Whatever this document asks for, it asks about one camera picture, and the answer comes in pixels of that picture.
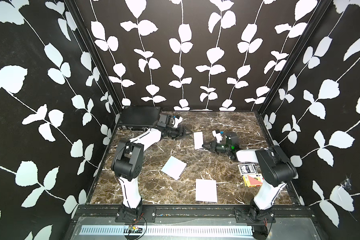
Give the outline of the light blue square paper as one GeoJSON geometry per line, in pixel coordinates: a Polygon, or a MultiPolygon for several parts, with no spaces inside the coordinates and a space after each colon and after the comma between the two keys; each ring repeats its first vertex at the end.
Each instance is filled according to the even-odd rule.
{"type": "Polygon", "coordinates": [[[194,148],[202,149],[204,144],[203,132],[194,132],[194,148]]]}

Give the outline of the pale blue square paper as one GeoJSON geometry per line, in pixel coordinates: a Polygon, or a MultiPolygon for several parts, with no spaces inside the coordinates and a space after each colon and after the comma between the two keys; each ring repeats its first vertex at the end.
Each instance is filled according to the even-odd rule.
{"type": "Polygon", "coordinates": [[[167,174],[168,176],[170,176],[171,178],[178,180],[182,172],[184,171],[186,165],[187,165],[186,163],[171,156],[166,162],[166,164],[163,166],[161,171],[167,174]]]}

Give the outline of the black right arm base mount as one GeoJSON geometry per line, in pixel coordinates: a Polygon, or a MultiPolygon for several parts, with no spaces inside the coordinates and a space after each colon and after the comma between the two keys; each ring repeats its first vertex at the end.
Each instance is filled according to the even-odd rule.
{"type": "Polygon", "coordinates": [[[235,207],[234,215],[237,223],[260,226],[275,223],[272,208],[259,210],[256,206],[235,207]]]}

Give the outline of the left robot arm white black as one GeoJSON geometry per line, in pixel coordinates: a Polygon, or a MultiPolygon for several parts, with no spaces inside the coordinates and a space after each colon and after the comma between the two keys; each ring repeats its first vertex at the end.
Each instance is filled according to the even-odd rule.
{"type": "Polygon", "coordinates": [[[122,210],[136,215],[142,211],[138,176],[143,168],[144,151],[162,139],[180,140],[193,132],[181,124],[182,118],[162,113],[155,107],[129,107],[121,114],[117,127],[121,130],[143,131],[132,139],[118,143],[111,169],[123,192],[122,210]]]}

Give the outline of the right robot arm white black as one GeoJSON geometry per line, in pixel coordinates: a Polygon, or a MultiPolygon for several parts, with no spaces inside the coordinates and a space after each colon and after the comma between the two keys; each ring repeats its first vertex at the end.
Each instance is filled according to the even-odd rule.
{"type": "Polygon", "coordinates": [[[225,137],[224,143],[214,140],[202,144],[202,147],[211,153],[225,154],[239,163],[258,165],[264,181],[252,205],[255,210],[269,210],[282,188],[297,175],[296,168],[278,145],[258,150],[244,150],[239,146],[236,133],[228,132],[225,137]]]}

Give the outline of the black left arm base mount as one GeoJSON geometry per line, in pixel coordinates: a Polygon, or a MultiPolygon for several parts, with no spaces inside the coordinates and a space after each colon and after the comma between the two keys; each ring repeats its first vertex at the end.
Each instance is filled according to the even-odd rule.
{"type": "Polygon", "coordinates": [[[140,223],[154,223],[156,219],[156,207],[152,206],[138,206],[136,209],[130,209],[124,205],[121,205],[117,216],[115,218],[116,223],[132,223],[140,220],[140,223]]]}

